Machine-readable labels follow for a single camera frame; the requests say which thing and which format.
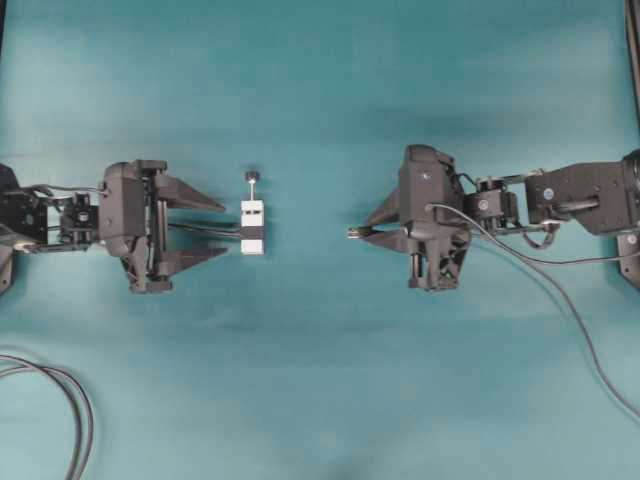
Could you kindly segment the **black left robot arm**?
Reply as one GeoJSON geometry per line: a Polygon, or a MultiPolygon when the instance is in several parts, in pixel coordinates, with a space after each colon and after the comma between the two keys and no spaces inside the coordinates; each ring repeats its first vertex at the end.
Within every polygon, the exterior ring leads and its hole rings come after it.
{"type": "Polygon", "coordinates": [[[167,247],[170,209],[224,211],[216,200],[167,173],[158,160],[109,166],[96,188],[22,186],[1,168],[1,289],[20,254],[86,251],[103,245],[119,259],[135,294],[162,293],[172,276],[224,254],[222,248],[167,247]]]}

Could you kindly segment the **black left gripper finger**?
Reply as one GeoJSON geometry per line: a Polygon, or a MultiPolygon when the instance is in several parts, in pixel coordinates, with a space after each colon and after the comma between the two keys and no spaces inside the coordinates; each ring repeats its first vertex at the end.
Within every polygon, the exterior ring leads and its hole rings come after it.
{"type": "Polygon", "coordinates": [[[201,262],[224,255],[227,248],[164,251],[159,260],[160,275],[175,275],[201,262]]]}
{"type": "Polygon", "coordinates": [[[225,206],[215,199],[195,190],[182,180],[165,174],[154,176],[153,193],[153,206],[157,212],[162,209],[161,204],[168,209],[194,209],[218,213],[226,211],[225,206]]]}

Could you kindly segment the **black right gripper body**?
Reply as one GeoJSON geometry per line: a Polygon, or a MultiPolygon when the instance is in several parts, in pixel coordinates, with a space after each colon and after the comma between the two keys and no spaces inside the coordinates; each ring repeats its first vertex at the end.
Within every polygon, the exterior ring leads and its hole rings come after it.
{"type": "Polygon", "coordinates": [[[463,204],[455,160],[432,146],[408,146],[399,170],[399,222],[406,233],[411,288],[458,287],[471,241],[470,227],[459,215],[463,204]]]}

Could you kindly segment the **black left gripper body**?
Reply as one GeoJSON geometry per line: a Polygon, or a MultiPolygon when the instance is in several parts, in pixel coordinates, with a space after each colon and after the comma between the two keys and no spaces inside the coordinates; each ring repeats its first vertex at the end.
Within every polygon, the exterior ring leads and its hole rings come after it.
{"type": "Polygon", "coordinates": [[[152,231],[147,205],[153,176],[167,170],[158,160],[136,160],[109,166],[99,200],[98,233],[108,253],[120,260],[134,294],[157,294],[172,289],[166,276],[155,272],[152,231]]]}

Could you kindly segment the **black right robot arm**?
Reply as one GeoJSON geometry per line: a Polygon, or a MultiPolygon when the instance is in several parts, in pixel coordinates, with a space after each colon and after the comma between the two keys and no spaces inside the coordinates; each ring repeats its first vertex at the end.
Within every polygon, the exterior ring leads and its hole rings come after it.
{"type": "Polygon", "coordinates": [[[577,220],[592,235],[617,238],[621,275],[639,283],[639,154],[618,162],[578,163],[546,172],[486,177],[466,193],[453,157],[427,145],[410,145],[398,185],[364,225],[362,239],[410,257],[409,285],[454,289],[472,233],[486,237],[543,232],[551,245],[561,224],[577,220]]]}

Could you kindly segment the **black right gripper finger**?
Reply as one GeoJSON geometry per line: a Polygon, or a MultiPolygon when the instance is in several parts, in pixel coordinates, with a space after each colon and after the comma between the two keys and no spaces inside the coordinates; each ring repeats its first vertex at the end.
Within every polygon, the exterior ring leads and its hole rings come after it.
{"type": "Polygon", "coordinates": [[[399,189],[395,188],[388,197],[366,218],[365,226],[393,224],[399,221],[399,189]]]}
{"type": "Polygon", "coordinates": [[[349,238],[359,239],[371,245],[400,253],[408,252],[408,230],[401,227],[393,230],[379,230],[371,225],[349,228],[349,238]]]}

